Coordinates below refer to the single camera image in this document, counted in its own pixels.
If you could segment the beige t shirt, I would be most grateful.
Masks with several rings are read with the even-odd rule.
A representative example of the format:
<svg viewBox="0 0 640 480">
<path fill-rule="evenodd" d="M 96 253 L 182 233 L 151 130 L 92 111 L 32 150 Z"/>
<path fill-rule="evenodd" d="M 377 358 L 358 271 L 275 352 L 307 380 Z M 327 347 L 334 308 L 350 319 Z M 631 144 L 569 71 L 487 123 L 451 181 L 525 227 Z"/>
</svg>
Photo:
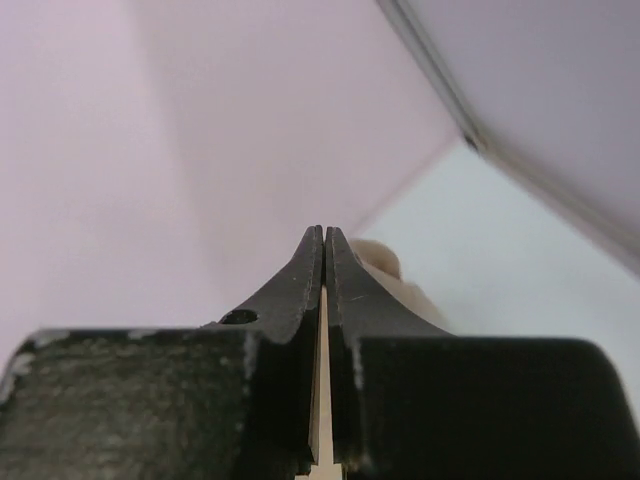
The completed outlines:
<svg viewBox="0 0 640 480">
<path fill-rule="evenodd" d="M 448 329 L 449 322 L 424 291 L 417 284 L 402 278 L 400 260 L 391 248 L 376 240 L 361 238 L 351 238 L 349 243 L 362 266 L 396 300 L 432 325 Z M 308 476 L 297 476 L 297 479 L 341 479 L 342 468 L 333 459 L 326 289 L 323 289 L 321 296 L 318 348 L 315 379 L 318 461 L 311 467 Z"/>
</svg>

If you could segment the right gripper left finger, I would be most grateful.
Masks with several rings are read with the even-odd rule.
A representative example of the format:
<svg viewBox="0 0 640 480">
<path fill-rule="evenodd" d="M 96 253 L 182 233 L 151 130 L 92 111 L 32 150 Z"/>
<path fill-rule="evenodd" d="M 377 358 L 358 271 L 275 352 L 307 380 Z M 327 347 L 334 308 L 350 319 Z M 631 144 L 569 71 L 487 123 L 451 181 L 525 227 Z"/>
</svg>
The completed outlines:
<svg viewBox="0 0 640 480">
<path fill-rule="evenodd" d="M 292 479 L 318 457 L 324 242 L 196 328 L 49 329 L 1 379 L 5 479 Z"/>
</svg>

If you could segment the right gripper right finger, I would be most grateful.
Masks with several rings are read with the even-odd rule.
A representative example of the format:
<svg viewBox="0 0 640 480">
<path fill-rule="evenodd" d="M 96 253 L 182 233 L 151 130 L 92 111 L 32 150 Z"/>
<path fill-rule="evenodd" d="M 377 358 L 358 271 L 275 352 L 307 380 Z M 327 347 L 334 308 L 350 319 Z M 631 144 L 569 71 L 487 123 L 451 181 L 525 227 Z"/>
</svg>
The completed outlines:
<svg viewBox="0 0 640 480">
<path fill-rule="evenodd" d="M 325 240 L 333 448 L 348 479 L 635 479 L 618 373 L 580 339 L 456 336 Z"/>
</svg>

